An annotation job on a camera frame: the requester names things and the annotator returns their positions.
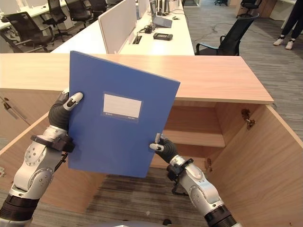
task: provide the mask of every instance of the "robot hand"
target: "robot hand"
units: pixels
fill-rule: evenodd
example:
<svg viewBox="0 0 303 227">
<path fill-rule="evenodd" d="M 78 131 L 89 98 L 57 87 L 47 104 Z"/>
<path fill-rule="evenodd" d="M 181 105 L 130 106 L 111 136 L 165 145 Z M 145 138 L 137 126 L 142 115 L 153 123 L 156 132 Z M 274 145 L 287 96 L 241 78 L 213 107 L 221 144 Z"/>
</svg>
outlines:
<svg viewBox="0 0 303 227">
<path fill-rule="evenodd" d="M 173 194 L 187 195 L 176 192 L 178 185 L 182 185 L 209 227 L 241 227 L 226 208 L 216 188 L 207 181 L 203 172 L 193 164 L 192 159 L 185 160 L 178 154 L 173 142 L 160 138 L 159 143 L 150 144 L 150 148 L 169 163 L 168 178 L 175 181 Z"/>
<path fill-rule="evenodd" d="M 53 179 L 54 172 L 65 162 L 74 145 L 68 137 L 72 109 L 83 98 L 76 93 L 69 98 L 64 90 L 49 111 L 50 126 L 43 135 L 32 136 L 24 161 L 16 172 L 9 195 L 0 210 L 0 227 L 25 227 L 31 222 L 37 204 Z"/>
</svg>

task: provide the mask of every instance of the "metal joint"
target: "metal joint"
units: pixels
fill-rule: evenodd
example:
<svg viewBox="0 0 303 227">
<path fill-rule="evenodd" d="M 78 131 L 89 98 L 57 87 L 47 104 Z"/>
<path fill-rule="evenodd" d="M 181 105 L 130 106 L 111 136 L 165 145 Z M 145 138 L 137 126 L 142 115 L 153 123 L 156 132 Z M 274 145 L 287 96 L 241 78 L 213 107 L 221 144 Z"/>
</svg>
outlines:
<svg viewBox="0 0 303 227">
<path fill-rule="evenodd" d="M 244 121 L 247 123 L 247 129 L 251 129 L 252 126 L 256 124 L 255 120 L 250 119 L 250 110 L 249 109 L 242 109 L 241 110 L 242 117 Z"/>
</svg>

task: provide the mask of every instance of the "cabinet door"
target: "cabinet door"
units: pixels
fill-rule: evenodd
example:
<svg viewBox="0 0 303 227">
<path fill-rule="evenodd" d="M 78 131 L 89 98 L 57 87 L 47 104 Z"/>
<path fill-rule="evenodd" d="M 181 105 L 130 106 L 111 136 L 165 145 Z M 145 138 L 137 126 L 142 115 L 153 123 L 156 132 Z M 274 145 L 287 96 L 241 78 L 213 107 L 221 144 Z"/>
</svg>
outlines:
<svg viewBox="0 0 303 227">
<path fill-rule="evenodd" d="M 13 110 L 6 110 L 0 101 L 0 138 L 9 143 L 29 125 L 22 120 Z"/>
<path fill-rule="evenodd" d="M 49 111 L 59 95 L 59 91 L 6 89 L 0 90 L 0 96 L 28 124 L 33 124 Z"/>
<path fill-rule="evenodd" d="M 14 175 L 24 160 L 24 153 L 32 142 L 30 137 L 41 135 L 48 125 L 45 114 L 18 135 L 14 143 L 0 151 L 0 166 L 5 169 L 5 175 L 0 179 L 0 189 L 9 191 Z M 67 163 L 63 163 L 40 201 L 64 210 L 84 213 L 105 177 L 106 174 L 70 169 Z"/>
<path fill-rule="evenodd" d="M 303 142 L 268 105 L 212 164 L 209 181 L 244 227 L 301 226 Z"/>
</svg>

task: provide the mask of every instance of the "blue binder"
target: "blue binder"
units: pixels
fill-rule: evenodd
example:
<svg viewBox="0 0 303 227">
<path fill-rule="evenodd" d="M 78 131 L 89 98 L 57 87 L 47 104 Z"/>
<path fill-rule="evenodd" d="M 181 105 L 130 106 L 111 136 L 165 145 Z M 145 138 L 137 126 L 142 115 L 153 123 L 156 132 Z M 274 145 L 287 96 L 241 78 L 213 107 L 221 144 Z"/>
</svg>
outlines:
<svg viewBox="0 0 303 227">
<path fill-rule="evenodd" d="M 69 136 L 76 145 L 70 168 L 145 177 L 179 82 L 80 52 L 71 52 L 70 95 L 84 94 L 73 110 Z"/>
</svg>

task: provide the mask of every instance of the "door hinge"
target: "door hinge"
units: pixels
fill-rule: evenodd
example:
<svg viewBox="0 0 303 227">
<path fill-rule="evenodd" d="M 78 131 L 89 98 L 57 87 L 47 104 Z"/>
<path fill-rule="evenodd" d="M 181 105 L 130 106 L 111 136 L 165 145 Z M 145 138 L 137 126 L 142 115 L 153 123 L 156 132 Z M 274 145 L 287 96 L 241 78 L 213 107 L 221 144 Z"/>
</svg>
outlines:
<svg viewBox="0 0 303 227">
<path fill-rule="evenodd" d="M 243 119 L 247 123 L 247 129 L 251 129 L 251 127 L 255 125 L 256 121 L 250 119 L 250 110 L 249 109 L 243 109 L 243 110 L 241 110 L 241 114 L 242 114 Z"/>
<path fill-rule="evenodd" d="M 0 166 L 0 177 L 4 176 L 5 175 L 5 172 L 4 172 L 4 168 L 2 168 Z"/>
</svg>

